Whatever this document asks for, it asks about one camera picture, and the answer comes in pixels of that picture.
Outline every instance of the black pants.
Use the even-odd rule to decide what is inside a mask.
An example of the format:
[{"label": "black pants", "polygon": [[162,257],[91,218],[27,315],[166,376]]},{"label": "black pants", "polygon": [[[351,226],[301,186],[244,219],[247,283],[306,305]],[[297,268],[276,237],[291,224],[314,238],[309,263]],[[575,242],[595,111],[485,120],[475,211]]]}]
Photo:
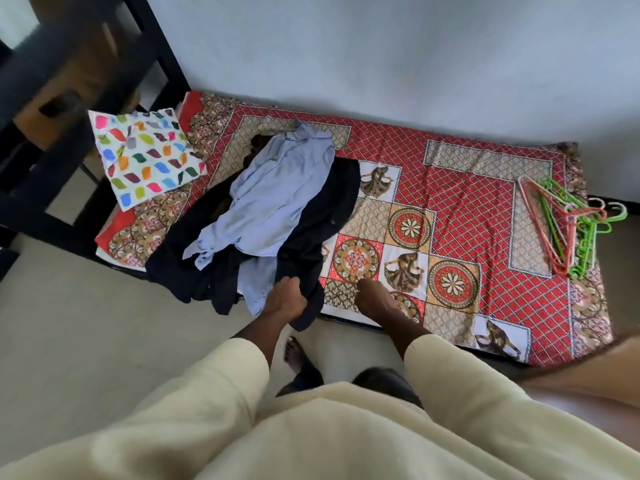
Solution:
[{"label": "black pants", "polygon": [[[353,380],[356,386],[364,387],[382,394],[390,395],[422,407],[418,396],[413,392],[409,382],[393,369],[386,367],[371,367],[358,374]],[[313,364],[308,361],[303,362],[300,373],[286,386],[284,386],[276,396],[291,394],[313,389],[324,385],[322,374]]]}]

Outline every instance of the hand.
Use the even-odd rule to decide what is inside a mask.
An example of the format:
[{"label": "hand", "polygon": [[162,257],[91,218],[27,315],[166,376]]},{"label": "hand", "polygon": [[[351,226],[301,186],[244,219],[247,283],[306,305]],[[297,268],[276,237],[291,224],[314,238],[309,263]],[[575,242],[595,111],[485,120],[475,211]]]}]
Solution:
[{"label": "hand", "polygon": [[379,323],[390,315],[395,315],[399,308],[391,293],[379,281],[363,278],[358,281],[355,304],[360,313]]},{"label": "hand", "polygon": [[288,276],[275,284],[267,295],[260,316],[282,320],[282,325],[298,318],[307,306],[307,298],[300,293],[300,278]]}]

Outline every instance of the cream clothing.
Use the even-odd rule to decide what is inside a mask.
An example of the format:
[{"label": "cream clothing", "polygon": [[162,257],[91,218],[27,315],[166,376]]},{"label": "cream clothing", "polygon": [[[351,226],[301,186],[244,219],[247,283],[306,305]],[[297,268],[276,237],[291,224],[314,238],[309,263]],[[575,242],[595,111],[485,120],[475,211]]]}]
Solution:
[{"label": "cream clothing", "polygon": [[621,479],[640,454],[435,335],[406,379],[425,411],[336,383],[257,412],[269,367],[230,339],[130,417],[0,470],[2,479]]}]

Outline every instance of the black garment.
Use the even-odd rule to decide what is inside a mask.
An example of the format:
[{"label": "black garment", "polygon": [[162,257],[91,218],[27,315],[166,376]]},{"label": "black garment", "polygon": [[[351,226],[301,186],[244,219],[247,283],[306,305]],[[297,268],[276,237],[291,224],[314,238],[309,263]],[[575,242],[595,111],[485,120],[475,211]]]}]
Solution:
[{"label": "black garment", "polygon": [[[164,241],[148,259],[152,281],[167,288],[184,303],[210,299],[217,313],[228,315],[237,303],[238,269],[248,256],[231,245],[213,255],[203,270],[195,266],[196,256],[182,259],[184,249],[211,224],[212,214],[229,199],[235,174],[203,195],[176,222]],[[360,188],[360,166],[356,160],[336,158],[318,194],[303,209],[298,225],[278,252],[276,282],[284,276],[298,276],[300,291],[308,304],[302,316],[291,323],[295,330],[309,327],[324,304],[324,289],[318,282],[322,270],[322,243],[338,233],[353,212]]]},{"label": "black garment", "polygon": [[[422,407],[420,398],[414,393],[409,382],[393,369],[370,367],[359,373],[352,384],[381,394],[390,395],[391,397],[397,397],[408,403],[415,404],[419,408]],[[300,373],[289,384],[280,389],[276,397],[291,394],[292,392],[315,389],[322,385],[324,385],[322,374],[308,358],[304,358]]]}]

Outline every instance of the bedsheet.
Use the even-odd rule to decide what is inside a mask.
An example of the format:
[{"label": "bedsheet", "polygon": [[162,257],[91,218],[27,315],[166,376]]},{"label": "bedsheet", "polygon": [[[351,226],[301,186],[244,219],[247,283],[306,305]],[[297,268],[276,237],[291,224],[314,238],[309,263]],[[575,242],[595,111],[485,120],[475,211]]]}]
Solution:
[{"label": "bedsheet", "polygon": [[514,146],[191,92],[180,124],[208,175],[119,213],[100,247],[144,266],[171,224],[242,168],[254,135],[291,130],[295,119],[331,131],[336,156],[360,162],[354,213],[323,246],[324,313],[374,325],[353,304],[366,276],[452,343],[532,365],[612,341],[599,269],[583,280],[550,272],[516,182],[549,175],[584,198],[573,143]]}]

